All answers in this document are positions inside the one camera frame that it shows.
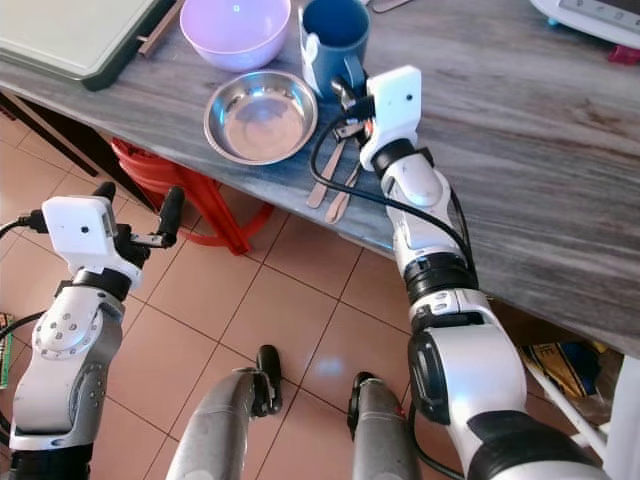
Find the plastic bowl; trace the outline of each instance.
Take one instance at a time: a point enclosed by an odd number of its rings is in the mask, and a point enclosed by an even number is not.
[[[278,55],[290,14],[291,0],[187,0],[180,28],[207,62],[243,72]]]

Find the gray table top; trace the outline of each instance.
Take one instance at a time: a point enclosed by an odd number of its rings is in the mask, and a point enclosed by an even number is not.
[[[270,67],[299,74],[294,17]],[[422,69],[420,140],[461,198],[483,289],[638,356],[640,70],[608,63],[610,48],[548,27],[527,0],[416,0],[372,14],[365,67]],[[323,223],[328,202],[305,205],[310,145],[260,168],[209,148],[203,110],[232,76],[177,29],[151,60],[135,59],[95,93],[0,62],[0,88]],[[320,125],[335,113],[323,106]],[[338,178],[355,161],[348,151]],[[376,188],[363,177],[360,186]],[[366,201],[331,228],[390,246],[383,210]]]

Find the black wire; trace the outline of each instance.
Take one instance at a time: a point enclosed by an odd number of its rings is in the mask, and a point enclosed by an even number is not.
[[[313,178],[317,182],[321,183],[322,185],[325,185],[334,190],[348,193],[350,195],[355,195],[356,197],[361,197],[366,200],[380,203],[388,207],[397,208],[398,210],[403,210],[407,213],[410,213],[411,215],[415,215],[416,217],[424,220],[425,222],[429,222],[432,225],[435,225],[436,227],[440,228],[443,232],[449,235],[454,242],[456,242],[456,244],[458,245],[458,248],[460,248],[460,251],[462,251],[467,262],[467,268],[469,269],[469,273],[473,276],[475,283],[477,285],[478,275],[476,273],[476,267],[473,262],[473,254],[471,253],[471,248],[465,242],[465,240],[460,236],[460,234],[456,232],[453,228],[451,228],[449,225],[447,225],[440,219],[432,215],[429,215],[426,212],[423,212],[422,210],[418,210],[417,208],[412,207],[411,205],[407,205],[381,195],[376,195],[374,193],[367,192],[365,190],[348,187],[346,185],[334,182],[330,178],[323,177],[322,174],[318,171],[318,167],[316,163],[318,160],[318,155],[320,153],[320,147],[326,140],[329,133],[334,128],[336,128],[340,123],[348,120],[350,117],[351,115],[349,115],[349,113],[343,113],[342,115],[334,118],[331,122],[329,122],[329,124],[324,128],[324,130],[320,132],[320,135],[318,136],[318,140],[316,141],[315,145],[313,146],[313,149],[311,150],[311,157],[309,158],[309,168],[311,170],[311,175],[313,176]]]
[[[416,407],[411,402],[411,406],[409,407],[409,418],[407,418],[407,424],[409,427],[409,439],[411,443],[413,443],[413,447],[416,450],[416,454],[418,458],[426,463],[430,468],[439,472],[443,475],[446,475],[449,478],[453,478],[454,480],[464,480],[464,476],[461,473],[456,472],[452,468],[443,465],[442,463],[434,460],[429,455],[424,453],[424,450],[420,448],[420,444],[418,443],[418,439],[416,438]]]
[[[2,341],[2,339],[4,339],[7,335],[13,332],[16,328],[20,328],[29,322],[33,322],[34,320],[39,319],[43,313],[44,313],[44,310],[42,312],[33,313],[28,317],[21,318],[20,320],[16,320],[15,322],[12,322],[10,325],[7,325],[6,327],[0,330],[0,341]],[[4,430],[7,433],[11,431],[11,422],[7,420],[7,417],[4,416],[2,411],[0,411],[0,427],[2,427],[2,430]],[[9,437],[6,434],[4,434],[4,432],[2,431],[0,431],[0,443],[3,445],[9,446]]]
[[[451,202],[453,203],[453,208],[456,211],[456,215],[458,215],[458,218],[460,219],[460,230],[462,230],[462,239],[464,240],[464,243],[466,243],[469,247],[469,252],[473,255],[473,251],[471,250],[471,239],[469,238],[469,229],[467,228],[467,219],[464,216],[464,211],[462,210],[460,199],[458,198],[458,195],[453,188],[451,189]]]
[[[18,219],[11,223],[5,223],[4,225],[2,225],[2,227],[0,227],[0,238],[4,237],[6,233],[11,229],[24,226],[24,222],[21,219]]]

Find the metal bowl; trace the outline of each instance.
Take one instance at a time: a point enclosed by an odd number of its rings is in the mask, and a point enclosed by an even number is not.
[[[292,156],[311,138],[318,121],[313,91],[298,77],[265,70],[222,85],[204,115],[204,133],[224,157],[269,165]]]

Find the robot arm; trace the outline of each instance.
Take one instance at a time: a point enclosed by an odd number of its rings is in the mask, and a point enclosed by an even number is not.
[[[449,183],[415,148],[420,92],[414,67],[367,81],[375,117],[360,162],[385,197],[451,227]],[[472,260],[434,224],[393,207],[387,213],[411,304],[413,404],[447,426],[466,478],[606,479],[567,436],[526,414],[522,364],[477,289]]]
[[[73,280],[61,284],[34,327],[31,362],[14,398],[12,480],[88,478],[109,364],[122,341],[122,301],[140,284],[150,248],[176,241],[181,190],[167,196],[151,235],[115,223],[114,193],[106,184],[93,196],[43,204],[53,247]]]

